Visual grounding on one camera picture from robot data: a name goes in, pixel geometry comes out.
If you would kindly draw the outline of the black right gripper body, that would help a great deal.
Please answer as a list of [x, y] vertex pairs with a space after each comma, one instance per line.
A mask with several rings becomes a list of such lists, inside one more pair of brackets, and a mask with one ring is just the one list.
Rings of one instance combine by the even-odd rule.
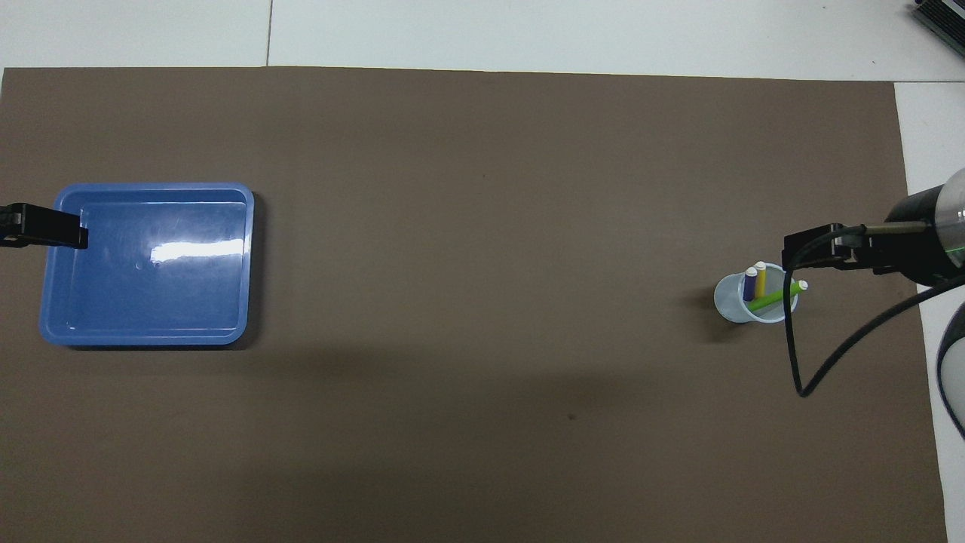
[[875, 250], [864, 225], [831, 224], [835, 238], [830, 241], [830, 264], [833, 269], [867, 269], [873, 267]]

